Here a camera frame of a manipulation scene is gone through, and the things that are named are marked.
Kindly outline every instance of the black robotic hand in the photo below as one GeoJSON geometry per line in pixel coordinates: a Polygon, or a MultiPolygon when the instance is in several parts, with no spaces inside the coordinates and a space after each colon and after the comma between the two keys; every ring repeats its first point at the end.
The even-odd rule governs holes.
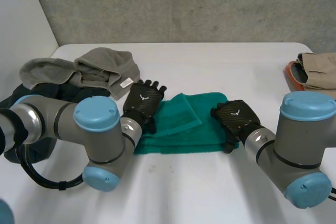
{"type": "Polygon", "coordinates": [[[225,153],[231,153],[239,140],[244,144],[251,132],[262,128],[256,113],[243,100],[219,103],[217,108],[211,109],[211,117],[220,123],[226,133],[225,153]]]}
{"type": "Polygon", "coordinates": [[[155,133],[156,126],[153,115],[157,111],[160,102],[164,97],[166,86],[159,86],[158,81],[147,80],[145,83],[140,80],[133,84],[131,91],[123,106],[124,117],[135,120],[144,128],[146,125],[149,132],[155,133]]]}

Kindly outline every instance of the green towel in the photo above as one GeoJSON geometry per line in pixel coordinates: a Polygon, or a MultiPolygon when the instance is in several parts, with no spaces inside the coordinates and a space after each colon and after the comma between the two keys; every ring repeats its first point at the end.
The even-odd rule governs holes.
{"type": "Polygon", "coordinates": [[[162,101],[154,116],[157,133],[142,135],[134,153],[196,153],[223,150],[226,136],[210,116],[211,108],[225,103],[222,93],[178,94],[162,101]]]}

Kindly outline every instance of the light blue joint cap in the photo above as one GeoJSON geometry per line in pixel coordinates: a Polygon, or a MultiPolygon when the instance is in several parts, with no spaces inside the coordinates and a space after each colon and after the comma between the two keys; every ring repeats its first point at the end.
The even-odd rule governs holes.
{"type": "Polygon", "coordinates": [[[82,177],[86,184],[99,191],[112,191],[120,181],[115,174],[93,166],[85,167],[82,177]]]}
{"type": "Polygon", "coordinates": [[[89,97],[77,104],[73,119],[89,132],[105,132],[120,121],[116,103],[109,97],[89,97]]]}
{"type": "Polygon", "coordinates": [[[320,92],[296,91],[285,95],[280,114],[295,121],[322,121],[336,114],[336,102],[320,92]]]}
{"type": "Polygon", "coordinates": [[[292,182],[284,197],[297,208],[314,207],[331,193],[331,182],[324,173],[311,173],[292,182]]]}
{"type": "Polygon", "coordinates": [[[29,98],[29,97],[41,97],[41,96],[42,96],[42,95],[39,95],[39,94],[28,94],[28,95],[25,95],[25,96],[19,98],[19,99],[14,103],[14,105],[17,105],[17,104],[21,103],[23,100],[25,100],[25,99],[27,99],[27,98],[29,98]]]}
{"type": "Polygon", "coordinates": [[[0,199],[0,223],[14,224],[14,215],[9,205],[0,199]]]}

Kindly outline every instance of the gray cloth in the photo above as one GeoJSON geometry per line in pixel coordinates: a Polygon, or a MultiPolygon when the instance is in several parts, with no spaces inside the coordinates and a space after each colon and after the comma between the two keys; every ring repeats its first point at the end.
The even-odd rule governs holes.
{"type": "Polygon", "coordinates": [[[140,71],[130,52],[100,47],[74,62],[53,58],[30,60],[21,67],[20,78],[28,89],[33,89],[40,83],[69,82],[78,87],[107,89],[118,100],[131,87],[128,85],[123,88],[120,84],[127,78],[137,82],[140,80],[140,71]]]}

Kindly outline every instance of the gray concrete wall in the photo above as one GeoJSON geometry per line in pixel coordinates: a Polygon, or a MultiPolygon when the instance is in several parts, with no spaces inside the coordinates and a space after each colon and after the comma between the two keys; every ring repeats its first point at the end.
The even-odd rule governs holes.
{"type": "Polygon", "coordinates": [[[336,0],[40,0],[60,45],[301,42],[336,50],[336,0]]]}

